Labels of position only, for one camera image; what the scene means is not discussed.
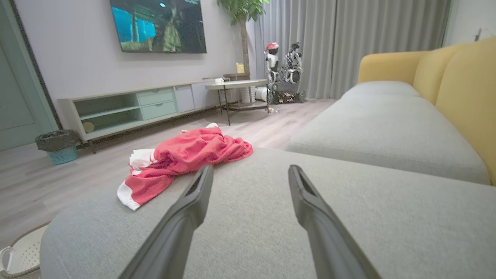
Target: yellow sofa backrest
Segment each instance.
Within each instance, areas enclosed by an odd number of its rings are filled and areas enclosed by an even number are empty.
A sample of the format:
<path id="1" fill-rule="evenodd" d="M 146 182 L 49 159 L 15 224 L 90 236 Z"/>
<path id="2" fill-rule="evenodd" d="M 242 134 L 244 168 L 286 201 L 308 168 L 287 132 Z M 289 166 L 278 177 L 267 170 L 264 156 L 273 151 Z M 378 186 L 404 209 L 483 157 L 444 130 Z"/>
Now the yellow sofa backrest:
<path id="1" fill-rule="evenodd" d="M 494 184 L 496 37 L 462 46 L 455 52 L 444 70 L 435 106 L 479 154 Z"/>
<path id="2" fill-rule="evenodd" d="M 425 99 L 435 105 L 441 86 L 444 70 L 453 55 L 469 44 L 455 45 L 429 51 L 422 56 L 417 65 L 413 87 Z"/>

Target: laminate floor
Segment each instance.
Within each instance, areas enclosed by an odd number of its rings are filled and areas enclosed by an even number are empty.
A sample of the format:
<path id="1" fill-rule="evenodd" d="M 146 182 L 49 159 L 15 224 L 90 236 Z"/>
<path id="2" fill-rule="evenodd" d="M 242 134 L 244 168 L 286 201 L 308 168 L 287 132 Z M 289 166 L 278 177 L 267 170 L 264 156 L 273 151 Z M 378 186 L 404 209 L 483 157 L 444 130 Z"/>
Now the laminate floor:
<path id="1" fill-rule="evenodd" d="M 35 144 L 0 152 L 0 249 L 22 233 L 50 220 L 86 193 L 120 184 L 129 175 L 127 165 L 134 149 L 155 148 L 182 130 L 216 122 L 226 135 L 242 137 L 253 146 L 284 149 L 291 135 L 335 100 L 275 105 L 278 113 L 262 110 L 239 112 L 227 125 L 227 116 L 210 110 L 173 119 L 97 144 L 98 153 L 80 150 L 79 158 L 52 165 Z"/>

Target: trash bag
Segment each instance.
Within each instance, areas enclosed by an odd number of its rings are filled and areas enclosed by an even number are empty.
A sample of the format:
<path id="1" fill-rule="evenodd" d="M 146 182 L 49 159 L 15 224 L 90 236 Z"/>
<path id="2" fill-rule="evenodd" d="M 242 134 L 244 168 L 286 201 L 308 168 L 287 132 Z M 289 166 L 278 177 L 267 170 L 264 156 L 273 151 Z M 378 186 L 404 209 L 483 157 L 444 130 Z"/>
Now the trash bag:
<path id="1" fill-rule="evenodd" d="M 55 152 L 74 146 L 80 140 L 74 130 L 59 130 L 37 136 L 35 141 L 39 150 Z"/>

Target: yellow cushion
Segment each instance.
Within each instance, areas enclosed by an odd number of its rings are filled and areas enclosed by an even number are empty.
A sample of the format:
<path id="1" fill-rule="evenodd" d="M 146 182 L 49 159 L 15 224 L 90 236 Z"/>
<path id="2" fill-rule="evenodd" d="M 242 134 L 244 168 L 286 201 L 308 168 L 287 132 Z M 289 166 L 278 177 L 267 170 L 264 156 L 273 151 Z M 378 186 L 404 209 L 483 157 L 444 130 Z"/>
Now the yellow cushion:
<path id="1" fill-rule="evenodd" d="M 363 57 L 358 83 L 376 80 L 403 81 L 413 85 L 420 58 L 427 51 L 371 54 Z"/>
<path id="2" fill-rule="evenodd" d="M 437 49 L 425 54 L 417 66 L 413 87 L 425 99 L 435 105 L 442 76 L 453 55 L 467 44 Z"/>
<path id="3" fill-rule="evenodd" d="M 459 49 L 451 58 L 436 107 L 472 145 L 496 180 L 496 37 Z"/>

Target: sofa armrest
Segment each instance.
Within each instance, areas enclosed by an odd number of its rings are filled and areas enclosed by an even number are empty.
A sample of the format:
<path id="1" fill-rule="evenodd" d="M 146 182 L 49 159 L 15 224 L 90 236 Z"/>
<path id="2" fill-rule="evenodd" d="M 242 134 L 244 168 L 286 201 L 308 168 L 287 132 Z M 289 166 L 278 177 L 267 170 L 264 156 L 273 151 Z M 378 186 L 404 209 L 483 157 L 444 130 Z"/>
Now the sofa armrest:
<path id="1" fill-rule="evenodd" d="M 360 62 L 358 83 L 394 80 L 413 85 L 417 65 L 427 52 L 393 52 L 367 55 Z"/>

